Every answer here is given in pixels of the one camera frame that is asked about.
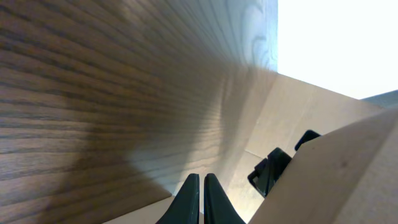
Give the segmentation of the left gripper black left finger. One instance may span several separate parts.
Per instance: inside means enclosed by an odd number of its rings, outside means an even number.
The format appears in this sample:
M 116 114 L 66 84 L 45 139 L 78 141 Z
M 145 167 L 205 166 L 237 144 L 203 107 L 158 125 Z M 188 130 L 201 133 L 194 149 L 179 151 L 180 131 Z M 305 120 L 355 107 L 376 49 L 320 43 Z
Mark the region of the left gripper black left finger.
M 200 178 L 189 174 L 167 211 L 156 224 L 198 224 Z

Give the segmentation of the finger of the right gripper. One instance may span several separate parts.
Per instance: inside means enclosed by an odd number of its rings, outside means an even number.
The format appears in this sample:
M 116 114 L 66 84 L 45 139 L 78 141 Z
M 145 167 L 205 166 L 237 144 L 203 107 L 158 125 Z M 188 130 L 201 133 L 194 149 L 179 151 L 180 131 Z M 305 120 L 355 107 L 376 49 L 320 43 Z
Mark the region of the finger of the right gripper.
M 315 132 L 315 131 L 313 131 L 311 129 L 306 130 L 304 132 L 303 136 L 299 139 L 298 143 L 295 145 L 294 149 L 296 151 L 298 151 L 302 144 L 304 144 L 306 142 L 309 142 L 309 141 L 311 141 L 313 139 L 316 139 L 316 138 L 318 138 L 320 136 L 321 136 L 321 134 L 318 134 L 317 132 Z
M 266 198 L 292 158 L 280 148 L 275 148 L 248 175 L 249 183 Z

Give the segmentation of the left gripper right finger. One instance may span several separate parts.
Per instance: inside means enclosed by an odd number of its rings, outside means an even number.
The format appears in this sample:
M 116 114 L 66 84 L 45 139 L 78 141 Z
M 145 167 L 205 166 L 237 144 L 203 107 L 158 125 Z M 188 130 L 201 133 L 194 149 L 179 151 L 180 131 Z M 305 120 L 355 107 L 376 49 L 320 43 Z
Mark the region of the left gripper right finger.
M 212 173 L 204 180 L 204 224 L 245 224 Z

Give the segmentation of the brown cardboard box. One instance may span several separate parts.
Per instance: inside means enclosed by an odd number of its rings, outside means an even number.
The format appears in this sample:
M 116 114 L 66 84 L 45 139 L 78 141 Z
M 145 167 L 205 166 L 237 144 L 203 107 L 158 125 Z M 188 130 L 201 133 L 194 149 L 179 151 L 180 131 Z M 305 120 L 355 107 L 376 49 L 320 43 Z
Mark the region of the brown cardboard box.
M 223 145 L 212 173 L 218 181 L 234 181 L 248 151 L 268 155 L 278 147 L 292 158 L 252 223 L 397 222 L 396 109 L 379 111 L 267 70 L 239 77 L 185 73 L 175 82 L 195 113 L 220 104 Z M 309 129 L 321 136 L 296 151 Z M 108 221 L 156 223 L 169 206 L 162 199 L 123 205 Z

